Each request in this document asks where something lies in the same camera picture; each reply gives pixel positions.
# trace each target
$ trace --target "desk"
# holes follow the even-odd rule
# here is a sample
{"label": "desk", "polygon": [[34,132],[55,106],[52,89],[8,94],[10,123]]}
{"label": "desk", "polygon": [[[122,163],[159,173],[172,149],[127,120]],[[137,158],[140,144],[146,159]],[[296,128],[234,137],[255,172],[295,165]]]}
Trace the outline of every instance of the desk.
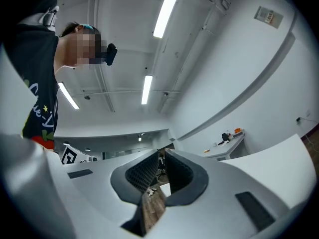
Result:
{"label": "desk", "polygon": [[212,147],[208,153],[200,153],[198,155],[202,157],[215,158],[218,161],[247,156],[248,152],[243,142],[244,138],[245,135],[241,135],[232,139],[225,145]]}

